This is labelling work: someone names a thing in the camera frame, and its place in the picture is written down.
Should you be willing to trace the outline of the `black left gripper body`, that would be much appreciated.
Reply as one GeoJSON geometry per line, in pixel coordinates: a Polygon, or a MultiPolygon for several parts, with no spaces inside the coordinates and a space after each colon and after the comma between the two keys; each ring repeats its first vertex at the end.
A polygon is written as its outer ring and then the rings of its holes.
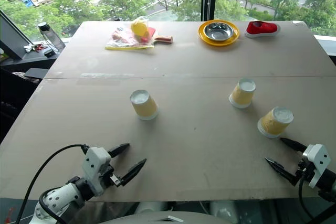
{"type": "Polygon", "coordinates": [[[122,178],[115,175],[114,173],[114,168],[112,166],[108,166],[106,168],[106,170],[103,172],[103,174],[101,175],[101,182],[102,182],[102,186],[104,188],[108,188],[110,186],[122,186],[123,185],[123,181],[122,178]]]}

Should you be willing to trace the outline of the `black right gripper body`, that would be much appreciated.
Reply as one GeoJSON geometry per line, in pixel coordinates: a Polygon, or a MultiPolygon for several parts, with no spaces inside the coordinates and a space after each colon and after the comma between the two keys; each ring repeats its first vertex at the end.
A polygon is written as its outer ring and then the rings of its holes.
{"type": "Polygon", "coordinates": [[[303,180],[310,182],[314,176],[315,165],[313,162],[306,159],[301,159],[298,164],[298,169],[295,172],[296,182],[303,180]]]}

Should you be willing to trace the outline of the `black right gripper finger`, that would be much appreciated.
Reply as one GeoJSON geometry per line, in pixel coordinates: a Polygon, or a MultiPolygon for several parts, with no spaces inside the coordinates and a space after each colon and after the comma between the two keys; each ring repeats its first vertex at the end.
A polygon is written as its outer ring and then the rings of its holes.
{"type": "Polygon", "coordinates": [[[304,153],[305,150],[307,149],[307,146],[297,142],[297,141],[294,141],[294,140],[291,140],[289,138],[284,138],[284,137],[281,137],[280,140],[286,144],[287,146],[289,146],[291,149],[297,151],[297,152],[302,152],[304,153]]]}
{"type": "Polygon", "coordinates": [[[284,167],[279,164],[278,162],[269,159],[267,157],[264,157],[264,159],[268,162],[268,164],[282,177],[284,177],[289,183],[291,183],[293,186],[295,186],[297,184],[297,182],[299,181],[299,177],[296,175],[293,175],[291,173],[289,173],[288,171],[286,171],[284,169],[284,167]]]}

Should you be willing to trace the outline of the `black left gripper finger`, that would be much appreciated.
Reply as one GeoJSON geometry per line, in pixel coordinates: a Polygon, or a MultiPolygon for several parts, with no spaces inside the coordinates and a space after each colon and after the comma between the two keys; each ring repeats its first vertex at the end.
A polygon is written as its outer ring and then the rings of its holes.
{"type": "Polygon", "coordinates": [[[145,158],[132,166],[129,171],[121,178],[121,185],[125,186],[128,184],[140,172],[146,161],[147,159],[145,158]]]}
{"type": "Polygon", "coordinates": [[[107,152],[111,157],[116,157],[119,154],[121,154],[123,151],[125,151],[129,146],[130,146],[129,143],[120,144],[114,148],[107,150],[107,152]]]}

